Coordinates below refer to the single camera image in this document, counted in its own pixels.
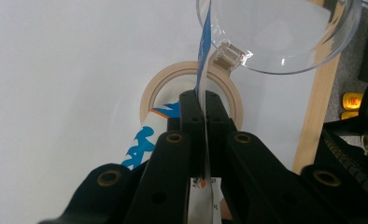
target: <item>transparent bowl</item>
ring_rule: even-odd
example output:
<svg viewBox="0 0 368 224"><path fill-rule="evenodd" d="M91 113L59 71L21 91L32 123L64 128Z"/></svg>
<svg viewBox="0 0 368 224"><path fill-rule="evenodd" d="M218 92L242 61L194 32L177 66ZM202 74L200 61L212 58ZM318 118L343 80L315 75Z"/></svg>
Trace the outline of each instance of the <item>transparent bowl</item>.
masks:
<svg viewBox="0 0 368 224"><path fill-rule="evenodd" d="M204 24L209 0L197 0ZM294 74L333 58L356 32L361 0L214 0L212 43L240 49L240 64L267 74Z"/></svg>

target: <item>white surface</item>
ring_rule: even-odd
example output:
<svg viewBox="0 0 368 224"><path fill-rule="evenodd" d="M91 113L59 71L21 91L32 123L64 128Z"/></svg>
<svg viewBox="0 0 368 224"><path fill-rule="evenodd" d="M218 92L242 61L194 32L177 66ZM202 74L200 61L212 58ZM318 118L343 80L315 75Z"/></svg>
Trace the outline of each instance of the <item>white surface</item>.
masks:
<svg viewBox="0 0 368 224"><path fill-rule="evenodd" d="M59 216L93 168L120 163L150 79L197 59L195 1L0 1L0 224ZM313 73L240 68L244 130L291 167Z"/></svg>

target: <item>screw hole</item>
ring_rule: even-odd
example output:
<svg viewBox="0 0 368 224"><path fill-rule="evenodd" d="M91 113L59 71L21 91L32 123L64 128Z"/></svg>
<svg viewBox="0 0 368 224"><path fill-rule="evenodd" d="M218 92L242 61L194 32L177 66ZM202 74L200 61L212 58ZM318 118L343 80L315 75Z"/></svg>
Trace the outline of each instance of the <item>screw hole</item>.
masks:
<svg viewBox="0 0 368 224"><path fill-rule="evenodd" d="M107 170L97 177L97 184L100 187L110 187L117 184L120 181L120 177L119 170Z"/></svg>
<svg viewBox="0 0 368 224"><path fill-rule="evenodd" d="M164 192L156 192L151 196L151 201L155 204L165 203L166 200L167 200L167 197Z"/></svg>
<svg viewBox="0 0 368 224"><path fill-rule="evenodd" d="M341 180L329 171L316 170L313 172L313 177L315 177L319 183L329 187L336 188L341 185Z"/></svg>
<svg viewBox="0 0 368 224"><path fill-rule="evenodd" d="M245 133L239 133L235 135L234 139L240 143L250 143L251 142L251 137Z"/></svg>
<svg viewBox="0 0 368 224"><path fill-rule="evenodd" d="M181 134L178 133L171 133L167 135L166 140L170 143L179 143L181 141Z"/></svg>

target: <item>wooden frame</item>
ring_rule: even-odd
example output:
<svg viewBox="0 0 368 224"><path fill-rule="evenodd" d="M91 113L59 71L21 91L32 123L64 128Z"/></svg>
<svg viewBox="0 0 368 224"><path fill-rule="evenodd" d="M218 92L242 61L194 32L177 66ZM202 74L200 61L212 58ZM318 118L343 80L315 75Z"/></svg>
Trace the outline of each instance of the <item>wooden frame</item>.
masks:
<svg viewBox="0 0 368 224"><path fill-rule="evenodd" d="M333 81L340 55L318 68L306 109L303 129L298 142L292 171L299 174L309 164L313 164L318 150L318 140L326 116Z"/></svg>

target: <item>blue label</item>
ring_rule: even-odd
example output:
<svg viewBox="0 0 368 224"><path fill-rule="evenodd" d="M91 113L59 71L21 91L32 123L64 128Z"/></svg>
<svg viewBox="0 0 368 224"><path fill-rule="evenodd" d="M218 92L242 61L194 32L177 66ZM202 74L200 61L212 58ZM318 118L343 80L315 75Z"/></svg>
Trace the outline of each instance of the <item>blue label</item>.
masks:
<svg viewBox="0 0 368 224"><path fill-rule="evenodd" d="M152 144L147 137L150 137L154 134L154 130L150 127L145 126L143 129L137 133L134 139L137 140L137 146L131 147L128 150L126 155L131 156L130 159L124 161L122 165L126 167L133 166L133 169L141 164L143 160L144 153L151 152L154 150L154 144Z"/></svg>

